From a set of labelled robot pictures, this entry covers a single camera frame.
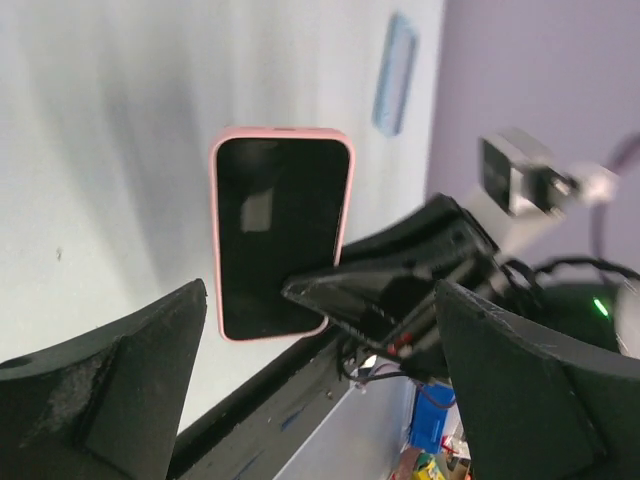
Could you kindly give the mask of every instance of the wire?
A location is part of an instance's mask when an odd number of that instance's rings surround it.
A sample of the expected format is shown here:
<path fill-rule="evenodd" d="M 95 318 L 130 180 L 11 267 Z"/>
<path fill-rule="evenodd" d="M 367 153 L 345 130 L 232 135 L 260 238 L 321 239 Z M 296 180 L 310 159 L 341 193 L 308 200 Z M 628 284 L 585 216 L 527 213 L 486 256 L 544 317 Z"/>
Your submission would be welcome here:
<path fill-rule="evenodd" d="M 406 373 L 398 370 L 398 367 L 392 363 L 381 363 L 380 365 L 374 367 L 371 370 L 371 374 L 370 375 L 364 375 L 364 376 L 355 376 L 355 375 L 351 375 L 348 371 L 347 368 L 344 365 L 344 346 L 345 346 L 346 341 L 341 342 L 341 344 L 339 345 L 339 350 L 338 350 L 338 370 L 340 372 L 340 375 L 342 375 L 343 377 L 351 380 L 352 382 L 355 382 L 359 385 L 367 385 L 368 383 L 371 382 L 377 382 L 379 380 L 385 380 L 388 378 L 410 378 Z M 389 373 L 379 373 L 381 370 L 385 369 L 385 368 L 391 368 L 393 369 L 392 372 Z M 451 400 L 451 402 L 443 404 L 440 403 L 438 400 L 436 400 L 433 395 L 431 395 L 427 389 L 424 387 L 423 383 L 420 383 L 412 378 L 410 378 L 410 380 L 414 383 L 414 385 L 416 386 L 416 388 L 418 389 L 418 391 L 425 397 L 425 399 L 431 403 L 434 407 L 440 409 L 440 410 L 448 410 L 451 407 L 453 407 L 456 404 L 456 398 L 454 397 L 453 400 Z"/>
<path fill-rule="evenodd" d="M 516 313 L 526 317 L 533 313 L 532 311 L 542 308 L 542 288 L 538 284 L 536 274 L 531 267 L 514 258 L 498 266 L 498 269 L 509 282 L 509 286 L 513 292 L 512 301 Z M 528 285 L 518 283 L 512 272 L 516 272 L 522 276 Z"/>
<path fill-rule="evenodd" d="M 624 175 L 638 161 L 640 161 L 640 132 L 625 138 L 616 148 L 605 167 L 616 175 Z M 591 209 L 591 253 L 599 259 L 605 256 L 604 229 L 608 210 L 609 205 L 606 203 L 596 205 Z"/>
<path fill-rule="evenodd" d="M 609 262 L 601 258 L 593 258 L 584 255 L 552 258 L 546 263 L 534 268 L 533 272 L 536 276 L 550 275 L 551 273 L 553 273 L 553 271 L 561 266 L 591 266 L 596 268 L 599 272 L 615 273 L 621 275 L 627 280 L 640 281 L 640 274 L 638 274 L 638 272 L 631 268 L 625 267 L 624 265 L 620 265 L 618 263 Z"/>

